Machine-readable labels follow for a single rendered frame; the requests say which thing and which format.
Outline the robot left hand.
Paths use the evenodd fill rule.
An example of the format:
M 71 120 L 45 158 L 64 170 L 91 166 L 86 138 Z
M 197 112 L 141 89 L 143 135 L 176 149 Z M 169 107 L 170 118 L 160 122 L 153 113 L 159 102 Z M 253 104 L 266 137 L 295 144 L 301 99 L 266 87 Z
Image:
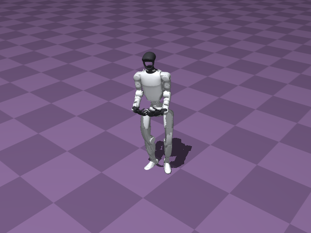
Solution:
M 156 109 L 156 108 L 154 108 L 153 107 L 153 109 L 155 109 L 154 111 L 152 111 L 152 110 L 149 110 L 149 108 L 148 108 L 148 110 L 147 110 L 147 115 L 148 116 L 150 116 L 150 117 L 154 117 L 154 116 L 158 116 L 158 115 L 163 115 L 164 114 L 164 112 L 166 112 L 167 111 L 167 109 L 166 108 L 164 108 L 164 109 L 161 109 L 161 110 L 158 110 L 158 109 Z

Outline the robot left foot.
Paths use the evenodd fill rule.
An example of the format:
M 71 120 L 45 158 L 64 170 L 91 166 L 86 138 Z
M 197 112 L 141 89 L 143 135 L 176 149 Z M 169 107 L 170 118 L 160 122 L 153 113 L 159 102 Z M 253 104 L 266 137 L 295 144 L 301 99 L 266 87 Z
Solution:
M 166 174 L 170 174 L 171 173 L 170 162 L 168 163 L 168 161 L 166 161 L 166 163 L 165 163 L 165 158 L 164 158 L 164 171 L 165 171 Z

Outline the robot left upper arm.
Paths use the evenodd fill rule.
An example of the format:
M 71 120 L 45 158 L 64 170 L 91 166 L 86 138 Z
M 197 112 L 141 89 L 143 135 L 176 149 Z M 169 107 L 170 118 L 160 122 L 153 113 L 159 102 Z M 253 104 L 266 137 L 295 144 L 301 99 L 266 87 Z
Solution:
M 165 91 L 163 92 L 163 97 L 169 98 L 169 93 L 171 89 L 171 75 L 168 72 L 161 72 L 160 76 L 164 81 L 164 88 L 165 88 Z

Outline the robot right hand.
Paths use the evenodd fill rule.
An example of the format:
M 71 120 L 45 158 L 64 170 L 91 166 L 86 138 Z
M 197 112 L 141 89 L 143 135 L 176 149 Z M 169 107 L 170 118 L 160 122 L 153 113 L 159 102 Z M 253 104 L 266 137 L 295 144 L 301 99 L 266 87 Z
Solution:
M 133 106 L 132 109 L 134 110 L 135 113 L 138 113 L 139 115 L 142 115 L 142 116 L 146 116 L 147 115 L 147 112 L 146 110 L 144 110 L 144 108 L 142 110 L 139 109 L 139 107 L 135 107 Z M 143 112 L 142 112 L 143 111 Z

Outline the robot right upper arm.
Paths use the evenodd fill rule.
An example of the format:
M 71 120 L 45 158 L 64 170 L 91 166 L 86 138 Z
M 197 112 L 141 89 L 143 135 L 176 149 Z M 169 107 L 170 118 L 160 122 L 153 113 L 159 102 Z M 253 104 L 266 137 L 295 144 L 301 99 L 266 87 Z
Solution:
M 137 89 L 136 96 L 139 96 L 142 98 L 144 95 L 144 92 L 142 91 L 142 84 L 141 84 L 141 80 L 140 80 L 140 75 L 141 75 L 141 71 L 137 72 L 133 78 L 135 81 L 135 87 Z

